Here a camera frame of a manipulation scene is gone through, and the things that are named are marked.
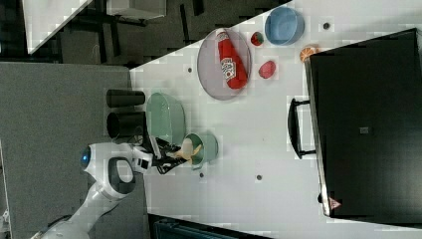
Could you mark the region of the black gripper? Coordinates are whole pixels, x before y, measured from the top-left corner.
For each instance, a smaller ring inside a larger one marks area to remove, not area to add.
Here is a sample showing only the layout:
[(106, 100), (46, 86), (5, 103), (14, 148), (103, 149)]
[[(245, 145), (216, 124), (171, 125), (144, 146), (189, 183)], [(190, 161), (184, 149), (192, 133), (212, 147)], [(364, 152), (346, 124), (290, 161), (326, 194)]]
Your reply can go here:
[(166, 174), (174, 167), (186, 162), (186, 159), (184, 158), (172, 158), (168, 156), (167, 153), (175, 153), (176, 151), (179, 151), (181, 147), (159, 137), (146, 133), (142, 145), (152, 154), (152, 166), (155, 167), (160, 174)]

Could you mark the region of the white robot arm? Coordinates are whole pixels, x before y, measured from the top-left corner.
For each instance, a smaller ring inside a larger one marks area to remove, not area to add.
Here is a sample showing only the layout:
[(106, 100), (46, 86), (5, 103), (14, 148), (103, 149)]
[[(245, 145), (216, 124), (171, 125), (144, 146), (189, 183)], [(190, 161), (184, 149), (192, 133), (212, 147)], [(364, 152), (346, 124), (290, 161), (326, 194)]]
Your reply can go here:
[(154, 136), (148, 144), (101, 142), (86, 147), (81, 156), (84, 172), (94, 179), (84, 203), (72, 215), (50, 223), (30, 239), (91, 239), (90, 231), (136, 187), (135, 176), (155, 167), (165, 174), (184, 163), (181, 148)]

